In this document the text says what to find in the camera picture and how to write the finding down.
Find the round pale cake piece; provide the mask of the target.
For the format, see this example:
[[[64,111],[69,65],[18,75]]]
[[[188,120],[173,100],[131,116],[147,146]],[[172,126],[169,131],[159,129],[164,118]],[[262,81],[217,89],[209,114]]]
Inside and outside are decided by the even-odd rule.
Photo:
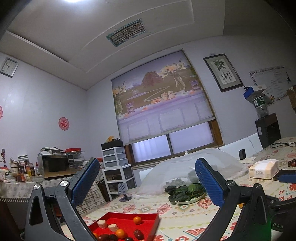
[[[102,228],[102,229],[107,228],[107,222],[106,222],[106,220],[104,220],[104,219],[100,219],[100,220],[98,220],[98,221],[97,221],[97,224],[98,224],[98,227],[99,227],[99,228]]]

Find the beige cake block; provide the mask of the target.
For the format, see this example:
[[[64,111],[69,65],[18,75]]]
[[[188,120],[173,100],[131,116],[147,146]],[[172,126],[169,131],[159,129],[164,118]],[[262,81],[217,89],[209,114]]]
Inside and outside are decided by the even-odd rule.
[[[118,226],[116,223],[108,225],[108,228],[111,232],[116,232],[118,230]]]

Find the dark jujube date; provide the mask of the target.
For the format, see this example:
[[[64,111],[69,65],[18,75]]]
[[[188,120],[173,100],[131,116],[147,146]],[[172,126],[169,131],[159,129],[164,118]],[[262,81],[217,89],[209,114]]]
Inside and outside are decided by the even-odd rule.
[[[118,241],[118,237],[115,234],[110,234],[109,235],[109,240],[110,241]]]

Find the yellow-orange tangerine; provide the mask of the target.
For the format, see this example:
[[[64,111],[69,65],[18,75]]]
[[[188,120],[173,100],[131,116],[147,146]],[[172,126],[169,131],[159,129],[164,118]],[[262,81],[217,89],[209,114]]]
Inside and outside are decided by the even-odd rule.
[[[116,232],[115,232],[116,236],[119,238],[119,239],[125,239],[126,237],[126,233],[124,230],[122,229],[118,229]]]

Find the orange tangerine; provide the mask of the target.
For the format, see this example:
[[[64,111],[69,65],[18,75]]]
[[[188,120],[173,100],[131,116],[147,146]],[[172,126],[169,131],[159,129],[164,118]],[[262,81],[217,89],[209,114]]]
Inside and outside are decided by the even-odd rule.
[[[134,224],[136,224],[136,225],[140,225],[140,224],[142,223],[142,218],[141,218],[140,216],[135,216],[135,217],[133,218],[133,222],[134,222]]]

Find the large red jujube date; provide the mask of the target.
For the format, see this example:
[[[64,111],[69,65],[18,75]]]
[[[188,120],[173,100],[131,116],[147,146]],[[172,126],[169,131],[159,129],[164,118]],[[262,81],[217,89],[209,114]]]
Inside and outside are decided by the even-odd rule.
[[[133,234],[137,240],[144,240],[144,234],[142,233],[142,231],[134,230]]]

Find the microwave oven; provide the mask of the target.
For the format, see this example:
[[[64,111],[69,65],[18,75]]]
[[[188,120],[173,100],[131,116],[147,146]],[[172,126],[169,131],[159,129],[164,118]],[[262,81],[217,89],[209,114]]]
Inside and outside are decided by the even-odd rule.
[[[38,167],[45,179],[67,177],[76,173],[74,159],[71,155],[39,155]]]

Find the white drawer cabinet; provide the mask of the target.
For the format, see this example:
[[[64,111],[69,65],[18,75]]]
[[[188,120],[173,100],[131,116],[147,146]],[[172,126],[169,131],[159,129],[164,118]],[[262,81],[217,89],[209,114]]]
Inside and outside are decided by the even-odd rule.
[[[118,184],[127,185],[127,189],[136,187],[132,166],[128,162],[124,147],[113,147],[102,150],[102,169],[109,198],[112,200],[118,196]]]

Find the phone stand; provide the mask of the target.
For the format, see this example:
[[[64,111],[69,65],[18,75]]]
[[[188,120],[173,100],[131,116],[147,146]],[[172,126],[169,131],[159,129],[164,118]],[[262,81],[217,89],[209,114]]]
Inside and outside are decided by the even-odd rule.
[[[118,195],[123,195],[121,199],[119,199],[120,202],[127,202],[130,201],[132,198],[130,196],[127,196],[127,184],[126,183],[119,183],[118,184]]]

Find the black smartphone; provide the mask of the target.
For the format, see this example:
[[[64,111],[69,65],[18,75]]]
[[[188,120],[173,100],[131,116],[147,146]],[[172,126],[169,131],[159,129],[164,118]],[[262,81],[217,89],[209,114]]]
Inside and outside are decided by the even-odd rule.
[[[279,170],[273,177],[274,181],[296,184],[295,170]]]

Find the patterned tablecloth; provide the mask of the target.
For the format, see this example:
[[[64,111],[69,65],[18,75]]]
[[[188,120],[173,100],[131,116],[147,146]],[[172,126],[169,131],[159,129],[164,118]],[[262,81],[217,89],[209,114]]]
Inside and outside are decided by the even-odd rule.
[[[282,138],[276,141],[278,145],[267,147],[254,155],[255,160],[277,159],[280,164],[295,159],[295,137]],[[293,143],[290,146],[280,146],[279,143]],[[253,186],[259,183],[267,195],[274,196],[280,201],[295,197],[295,184],[280,183],[273,180],[252,179],[248,174],[235,180],[238,185]],[[87,226],[96,222],[107,212],[144,214],[157,213],[160,217],[159,228],[154,240],[197,240],[203,230],[210,223],[218,210],[218,206],[212,204],[206,196],[200,201],[188,205],[171,204],[168,195],[158,195],[149,199],[132,199],[128,202],[120,202],[119,197],[86,214],[83,217]],[[234,230],[241,209],[237,207],[232,222],[227,227],[222,239],[226,239]]]

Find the small black device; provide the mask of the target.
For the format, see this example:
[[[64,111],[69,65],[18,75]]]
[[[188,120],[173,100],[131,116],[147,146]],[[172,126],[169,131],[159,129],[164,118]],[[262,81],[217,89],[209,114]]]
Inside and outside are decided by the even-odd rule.
[[[239,159],[240,160],[244,160],[246,158],[246,151],[245,151],[245,149],[239,150],[238,154],[239,154]]]

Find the plate of green spinach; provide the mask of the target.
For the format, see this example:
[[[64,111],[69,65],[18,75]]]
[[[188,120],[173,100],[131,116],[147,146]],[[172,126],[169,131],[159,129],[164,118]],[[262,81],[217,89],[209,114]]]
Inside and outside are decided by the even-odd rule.
[[[165,192],[169,195],[168,199],[171,203],[179,204],[184,202],[197,201],[206,195],[206,190],[201,183],[192,183],[179,187],[168,186]]]

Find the red tray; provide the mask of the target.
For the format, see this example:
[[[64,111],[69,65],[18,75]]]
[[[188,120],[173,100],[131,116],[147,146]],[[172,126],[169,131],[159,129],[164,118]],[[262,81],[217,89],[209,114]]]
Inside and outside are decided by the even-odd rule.
[[[133,218],[135,216],[140,216],[142,218],[142,223],[140,225],[136,225],[133,222]],[[157,232],[160,218],[157,213],[144,213],[144,214],[136,214],[136,213],[118,213],[118,212],[107,212],[98,220],[104,219],[107,222],[107,225],[116,223],[119,229],[125,231],[127,237],[131,237],[134,240],[137,240],[133,234],[134,230],[140,230],[144,234],[144,240],[154,240],[154,236]],[[89,227],[92,233],[96,233],[97,235],[102,234],[112,234],[115,232],[111,232],[109,228],[99,228],[97,221],[93,222]]]

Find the white mesh food cover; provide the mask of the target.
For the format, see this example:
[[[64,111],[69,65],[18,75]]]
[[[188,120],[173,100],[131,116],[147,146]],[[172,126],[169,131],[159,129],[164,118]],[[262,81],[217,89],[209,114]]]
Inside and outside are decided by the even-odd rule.
[[[248,172],[247,166],[230,154],[220,149],[203,149],[181,157],[167,159],[156,165],[143,179],[142,184],[133,194],[133,198],[148,199],[161,195],[165,192],[165,186],[173,179],[186,179],[186,185],[198,181],[195,174],[195,162],[199,158],[204,158],[226,180],[236,179]]]

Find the black box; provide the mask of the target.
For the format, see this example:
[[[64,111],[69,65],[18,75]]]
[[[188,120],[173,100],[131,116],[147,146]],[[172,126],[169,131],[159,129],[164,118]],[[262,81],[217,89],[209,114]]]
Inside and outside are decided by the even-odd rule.
[[[281,139],[278,118],[275,113],[269,114],[255,121],[257,133],[263,148]]]

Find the clear water bottle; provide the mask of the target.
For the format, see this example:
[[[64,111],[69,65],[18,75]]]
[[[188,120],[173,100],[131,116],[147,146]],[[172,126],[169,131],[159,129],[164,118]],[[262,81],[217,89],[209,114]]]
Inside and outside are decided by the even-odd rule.
[[[262,93],[254,92],[247,97],[247,100],[254,105],[258,118],[264,118],[269,115],[265,97]]]

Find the printed roller blind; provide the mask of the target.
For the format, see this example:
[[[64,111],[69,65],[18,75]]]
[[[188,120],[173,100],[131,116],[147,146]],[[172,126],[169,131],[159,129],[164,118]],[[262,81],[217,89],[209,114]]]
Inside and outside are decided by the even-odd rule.
[[[124,145],[215,119],[197,73],[183,51],[113,78],[112,94]]]

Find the framed calligraphy picture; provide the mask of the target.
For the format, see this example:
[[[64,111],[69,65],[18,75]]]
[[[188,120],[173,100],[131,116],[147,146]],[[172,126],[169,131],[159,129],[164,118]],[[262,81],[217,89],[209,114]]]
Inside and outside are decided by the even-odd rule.
[[[203,60],[212,73],[221,92],[243,87],[239,75],[225,54],[205,57]]]

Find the ceiling vent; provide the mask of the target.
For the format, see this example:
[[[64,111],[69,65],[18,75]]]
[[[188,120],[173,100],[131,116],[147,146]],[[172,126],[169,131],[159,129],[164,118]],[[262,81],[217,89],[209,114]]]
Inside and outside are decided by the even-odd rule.
[[[113,33],[110,33],[106,37],[115,47],[118,47],[128,40],[135,38],[145,32],[146,30],[142,20],[138,19],[114,31]]]

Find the red paper wall decoration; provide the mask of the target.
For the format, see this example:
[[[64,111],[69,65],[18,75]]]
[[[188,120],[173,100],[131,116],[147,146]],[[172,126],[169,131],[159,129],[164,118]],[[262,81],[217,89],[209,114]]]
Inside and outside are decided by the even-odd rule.
[[[69,129],[70,127],[70,123],[69,123],[69,120],[65,117],[61,117],[59,120],[58,120],[58,125],[59,125],[59,128],[63,131],[66,131]]]

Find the square wall clock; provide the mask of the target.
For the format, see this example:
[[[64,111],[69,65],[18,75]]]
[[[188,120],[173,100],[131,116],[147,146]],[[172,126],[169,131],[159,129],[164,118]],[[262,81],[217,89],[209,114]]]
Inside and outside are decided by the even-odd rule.
[[[18,67],[18,62],[11,59],[6,58],[3,65],[1,66],[1,74],[12,78],[14,76],[14,73]]]

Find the white wall poster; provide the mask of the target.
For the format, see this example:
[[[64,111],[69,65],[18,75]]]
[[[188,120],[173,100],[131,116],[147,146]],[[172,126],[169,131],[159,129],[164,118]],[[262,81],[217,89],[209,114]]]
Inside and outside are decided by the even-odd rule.
[[[295,70],[284,66],[269,67],[249,73],[254,85],[265,85],[266,104],[271,105],[287,96],[287,90],[295,85]]]

